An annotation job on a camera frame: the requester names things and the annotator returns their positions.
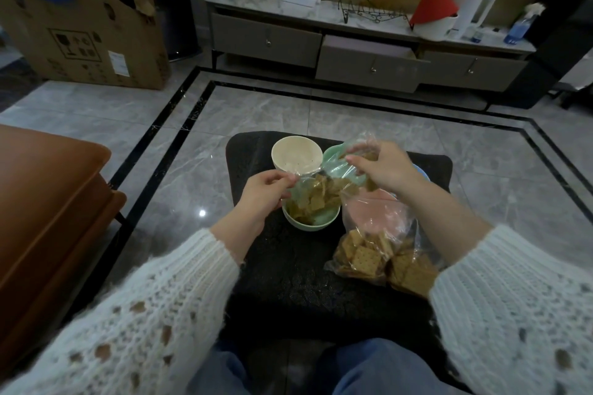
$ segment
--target blue jeans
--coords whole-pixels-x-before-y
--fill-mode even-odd
[[[249,395],[246,383],[247,373],[237,356],[213,349],[186,393]],[[418,355],[390,340],[369,339],[326,350],[307,393],[445,395],[448,390]]]

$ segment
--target red cloth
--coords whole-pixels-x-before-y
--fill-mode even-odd
[[[459,10],[453,0],[421,0],[410,19],[410,25],[426,24],[444,17],[449,17]]]

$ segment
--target person's right hand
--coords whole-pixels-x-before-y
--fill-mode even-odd
[[[412,165],[408,154],[396,143],[377,141],[356,144],[346,152],[354,153],[369,149],[378,153],[378,160],[369,161],[362,156],[348,155],[346,161],[356,167],[360,173],[366,173],[381,189],[399,193],[411,183],[425,181],[422,174]]]

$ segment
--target spray bottle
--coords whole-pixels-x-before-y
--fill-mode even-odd
[[[526,6],[523,16],[516,20],[504,41],[511,45],[517,44],[523,39],[523,36],[525,36],[526,32],[529,30],[533,21],[535,21],[538,16],[541,16],[544,10],[545,6],[541,3],[532,3],[531,5]]]

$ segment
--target drawer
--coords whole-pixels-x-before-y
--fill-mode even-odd
[[[320,33],[212,13],[214,50],[315,67]]]
[[[489,56],[426,51],[429,61],[421,83],[502,92],[526,66],[526,61]]]
[[[323,39],[315,78],[414,92],[427,65],[407,47],[328,35]]]

